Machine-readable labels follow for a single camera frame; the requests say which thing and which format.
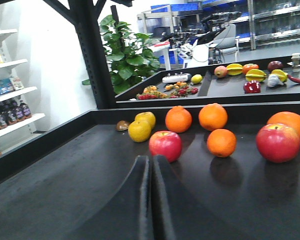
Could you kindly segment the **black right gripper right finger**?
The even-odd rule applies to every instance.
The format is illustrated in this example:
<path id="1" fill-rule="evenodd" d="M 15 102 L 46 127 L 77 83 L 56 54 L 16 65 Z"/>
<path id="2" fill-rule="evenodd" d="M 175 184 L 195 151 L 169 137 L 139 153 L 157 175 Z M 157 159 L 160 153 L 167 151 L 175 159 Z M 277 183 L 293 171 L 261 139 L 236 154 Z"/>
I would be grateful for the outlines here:
<path id="1" fill-rule="evenodd" d="M 228 226 L 186 190 L 161 155 L 153 158 L 151 207 L 156 240 L 230 239 Z"/>

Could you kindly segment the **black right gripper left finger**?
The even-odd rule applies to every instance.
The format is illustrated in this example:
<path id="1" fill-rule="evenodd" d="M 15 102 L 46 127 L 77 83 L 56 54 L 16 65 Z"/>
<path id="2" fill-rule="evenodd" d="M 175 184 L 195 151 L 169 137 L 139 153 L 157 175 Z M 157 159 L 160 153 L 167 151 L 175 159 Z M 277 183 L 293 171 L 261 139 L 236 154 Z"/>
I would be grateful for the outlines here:
<path id="1" fill-rule="evenodd" d="M 73 240 L 150 239 L 150 160 L 137 156 L 127 178 L 107 204 L 72 232 Z"/>

